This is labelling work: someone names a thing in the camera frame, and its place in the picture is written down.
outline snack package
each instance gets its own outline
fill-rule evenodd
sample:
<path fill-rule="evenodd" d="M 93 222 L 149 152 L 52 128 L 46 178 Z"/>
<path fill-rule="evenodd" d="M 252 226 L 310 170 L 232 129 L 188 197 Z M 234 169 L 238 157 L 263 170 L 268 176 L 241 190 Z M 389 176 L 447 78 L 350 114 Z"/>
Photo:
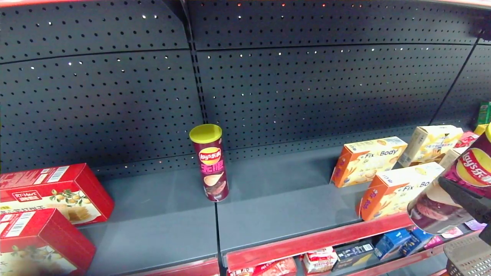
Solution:
<path fill-rule="evenodd" d="M 361 199 L 364 221 L 406 211 L 408 203 L 437 177 L 443 168 L 435 162 L 377 173 Z"/>
<path fill-rule="evenodd" d="M 228 271 L 227 276 L 295 276 L 297 266 L 292 257 L 268 262 L 256 267 Z"/>
<path fill-rule="evenodd" d="M 439 162 L 464 132 L 452 125 L 417 127 L 399 159 L 403 167 Z"/>
<path fill-rule="evenodd" d="M 336 247 L 334 250 L 337 253 L 338 261 L 334 264 L 332 271 L 362 265 L 368 261 L 374 251 L 370 241 Z"/>
<path fill-rule="evenodd" d="M 339 188 L 369 182 L 377 172 L 391 170 L 407 145 L 396 136 L 345 144 L 331 182 Z"/>
<path fill-rule="evenodd" d="M 474 130 L 474 133 L 477 135 L 482 135 L 489 124 L 478 125 Z"/>
<path fill-rule="evenodd" d="M 443 168 L 449 167 L 464 151 L 466 151 L 469 147 L 461 147 L 461 148 L 453 148 L 447 153 L 445 153 L 445 156 L 440 161 L 440 166 Z"/>
<path fill-rule="evenodd" d="M 411 235 L 404 228 L 385 233 L 375 246 L 375 256 L 379 260 L 392 256 L 410 238 Z"/>
<path fill-rule="evenodd" d="M 481 102 L 477 115 L 477 125 L 488 124 L 490 122 L 491 102 Z"/>
<path fill-rule="evenodd" d="M 439 246 L 443 244 L 443 239 L 440 236 L 434 236 L 431 240 L 424 246 L 424 249 L 434 248 L 435 246 Z"/>
<path fill-rule="evenodd" d="M 87 164 L 0 175 L 0 213 L 57 208 L 71 223 L 107 221 L 114 202 Z"/>
<path fill-rule="evenodd" d="M 332 247 L 307 252 L 303 256 L 303 265 L 306 274 L 330 271 L 336 261 L 337 254 Z"/>
<path fill-rule="evenodd" d="M 0 274 L 85 275 L 95 246 L 58 210 L 0 215 Z"/>
<path fill-rule="evenodd" d="M 479 138 L 479 135 L 471 131 L 464 132 L 454 148 L 469 147 L 477 138 Z"/>
<path fill-rule="evenodd" d="M 404 255 L 404 257 L 409 256 L 416 251 L 420 250 L 427 242 L 433 237 L 432 234 L 427 233 L 419 228 L 411 231 L 411 238 L 404 243 L 399 252 Z"/>

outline held chip can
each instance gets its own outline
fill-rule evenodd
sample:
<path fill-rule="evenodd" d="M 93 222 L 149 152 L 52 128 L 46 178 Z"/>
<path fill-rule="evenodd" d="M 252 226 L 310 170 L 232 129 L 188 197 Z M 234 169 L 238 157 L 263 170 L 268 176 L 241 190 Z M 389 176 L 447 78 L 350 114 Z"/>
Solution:
<path fill-rule="evenodd" d="M 222 201 L 228 195 L 221 132 L 214 124 L 199 125 L 189 132 L 198 154 L 206 196 L 213 202 Z"/>

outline orange box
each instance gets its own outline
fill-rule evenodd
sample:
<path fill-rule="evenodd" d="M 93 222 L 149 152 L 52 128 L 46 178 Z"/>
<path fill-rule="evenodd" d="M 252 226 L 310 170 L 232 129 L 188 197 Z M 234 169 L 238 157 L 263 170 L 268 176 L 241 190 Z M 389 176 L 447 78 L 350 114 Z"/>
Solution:
<path fill-rule="evenodd" d="M 396 136 L 345 144 L 331 176 L 336 187 L 370 182 L 391 170 L 408 144 Z"/>
<path fill-rule="evenodd" d="M 359 215 L 364 221 L 405 212 L 408 203 L 444 168 L 436 162 L 377 173 L 361 199 Z"/>

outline gray metal shelf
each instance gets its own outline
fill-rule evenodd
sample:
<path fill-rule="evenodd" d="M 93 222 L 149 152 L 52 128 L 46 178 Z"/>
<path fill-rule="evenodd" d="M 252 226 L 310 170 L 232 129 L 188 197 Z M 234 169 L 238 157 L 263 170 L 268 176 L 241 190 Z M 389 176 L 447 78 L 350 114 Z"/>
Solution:
<path fill-rule="evenodd" d="M 412 130 L 368 132 L 355 140 L 397 133 L 409 140 Z M 351 139 L 339 139 L 340 146 L 229 162 L 230 194 L 217 204 L 222 255 L 360 222 L 355 206 L 369 183 L 341 189 L 329 185 L 342 144 Z"/>
<path fill-rule="evenodd" d="M 214 204 L 196 168 L 103 182 L 108 222 L 80 230 L 97 247 L 88 275 L 142 272 L 216 256 Z"/>

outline red biscuit box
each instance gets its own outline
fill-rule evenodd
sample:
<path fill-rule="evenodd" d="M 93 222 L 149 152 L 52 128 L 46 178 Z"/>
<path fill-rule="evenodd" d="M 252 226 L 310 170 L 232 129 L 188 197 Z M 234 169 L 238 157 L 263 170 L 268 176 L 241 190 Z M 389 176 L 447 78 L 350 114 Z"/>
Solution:
<path fill-rule="evenodd" d="M 84 275 L 95 246 L 56 209 L 0 215 L 0 274 Z"/>
<path fill-rule="evenodd" d="M 57 208 L 72 224 L 107 221 L 114 202 L 87 164 L 0 175 L 0 214 Z"/>

